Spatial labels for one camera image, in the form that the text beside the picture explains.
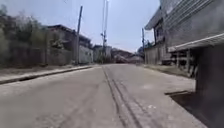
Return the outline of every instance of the sidewalk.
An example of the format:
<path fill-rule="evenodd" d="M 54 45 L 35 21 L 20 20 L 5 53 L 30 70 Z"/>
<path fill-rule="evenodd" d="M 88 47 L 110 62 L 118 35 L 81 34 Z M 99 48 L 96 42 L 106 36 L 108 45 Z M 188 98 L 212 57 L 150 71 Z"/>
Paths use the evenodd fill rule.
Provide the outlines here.
<path fill-rule="evenodd" d="M 30 79 L 35 79 L 38 77 L 44 77 L 48 75 L 55 75 L 59 73 L 66 73 L 66 72 L 72 72 L 72 71 L 77 71 L 77 70 L 83 70 L 83 69 L 88 69 L 92 68 L 92 66 L 78 66 L 78 67 L 62 67 L 60 69 L 49 69 L 47 68 L 46 70 L 26 70 L 26 71 L 20 71 L 16 73 L 1 73 L 0 75 L 0 84 L 6 84 L 6 83 L 12 83 L 12 82 L 17 82 L 17 81 L 25 81 L 25 80 L 30 80 Z"/>

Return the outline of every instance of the street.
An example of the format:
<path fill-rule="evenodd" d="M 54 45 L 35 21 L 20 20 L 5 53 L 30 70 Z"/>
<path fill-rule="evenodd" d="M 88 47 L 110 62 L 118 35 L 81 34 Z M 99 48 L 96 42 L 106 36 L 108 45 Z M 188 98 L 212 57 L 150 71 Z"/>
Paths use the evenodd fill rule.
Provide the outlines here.
<path fill-rule="evenodd" d="M 104 65 L 0 85 L 0 128 L 204 128 L 165 93 L 194 80 Z"/>

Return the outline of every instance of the tree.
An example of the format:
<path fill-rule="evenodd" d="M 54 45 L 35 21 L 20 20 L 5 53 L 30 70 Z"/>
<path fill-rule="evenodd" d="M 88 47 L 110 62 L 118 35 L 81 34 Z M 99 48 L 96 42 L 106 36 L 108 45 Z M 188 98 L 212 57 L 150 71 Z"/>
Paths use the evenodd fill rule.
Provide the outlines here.
<path fill-rule="evenodd" d="M 0 16 L 5 16 L 7 15 L 7 7 L 5 5 L 1 5 L 1 9 L 0 9 Z"/>

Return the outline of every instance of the concrete wall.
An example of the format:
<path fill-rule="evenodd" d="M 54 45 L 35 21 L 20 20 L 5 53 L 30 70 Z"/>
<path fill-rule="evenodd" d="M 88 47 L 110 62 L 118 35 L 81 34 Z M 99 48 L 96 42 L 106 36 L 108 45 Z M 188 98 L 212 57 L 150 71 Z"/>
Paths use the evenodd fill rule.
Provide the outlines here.
<path fill-rule="evenodd" d="M 71 62 L 70 51 L 55 48 L 48 48 L 46 51 L 43 47 L 30 47 L 22 42 L 10 42 L 6 54 L 6 57 L 0 58 L 1 67 L 27 68 L 43 64 L 66 65 Z"/>
<path fill-rule="evenodd" d="M 165 43 L 160 43 L 151 48 L 145 49 L 145 61 L 147 64 L 161 64 L 162 60 L 169 58 L 166 52 Z"/>
<path fill-rule="evenodd" d="M 177 7 L 164 18 L 169 47 L 224 32 L 223 0 L 182 0 Z"/>
<path fill-rule="evenodd" d="M 88 64 L 93 62 L 93 50 L 82 45 L 79 46 L 79 63 Z"/>
<path fill-rule="evenodd" d="M 201 51 L 196 91 L 198 110 L 207 117 L 209 127 L 224 126 L 224 45 Z"/>

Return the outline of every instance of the house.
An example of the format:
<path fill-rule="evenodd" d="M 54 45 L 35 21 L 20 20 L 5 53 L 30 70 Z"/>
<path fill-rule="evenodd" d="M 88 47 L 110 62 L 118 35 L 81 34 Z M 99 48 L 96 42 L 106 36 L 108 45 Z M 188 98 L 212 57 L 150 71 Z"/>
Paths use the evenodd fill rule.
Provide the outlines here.
<path fill-rule="evenodd" d="M 100 59 L 102 58 L 102 53 L 103 53 L 103 46 L 102 45 L 95 45 L 93 47 L 94 51 L 94 62 L 99 62 Z M 111 60 L 111 54 L 112 54 L 112 47 L 111 46 L 105 46 L 105 55 L 106 58 Z"/>
<path fill-rule="evenodd" d="M 91 40 L 83 35 L 79 38 L 79 63 L 93 63 L 93 48 Z"/>
<path fill-rule="evenodd" d="M 51 31 L 59 34 L 59 41 L 62 48 L 73 52 L 73 59 L 76 58 L 76 31 L 63 25 L 48 26 Z M 93 50 L 91 40 L 83 35 L 79 36 L 79 63 L 88 64 L 93 62 Z"/>
<path fill-rule="evenodd" d="M 155 43 L 144 49 L 145 62 L 147 64 L 165 64 L 169 61 L 170 55 L 167 53 L 166 38 L 164 33 L 164 20 L 162 10 L 159 7 L 145 26 L 145 30 L 154 30 Z"/>
<path fill-rule="evenodd" d="M 208 127 L 223 128 L 224 1 L 160 2 L 168 52 L 176 58 L 177 66 L 185 58 L 188 70 L 197 71 L 198 118 Z"/>
<path fill-rule="evenodd" d="M 124 51 L 121 49 L 113 48 L 112 49 L 112 56 L 115 63 L 128 63 L 129 58 L 133 55 L 128 51 Z"/>

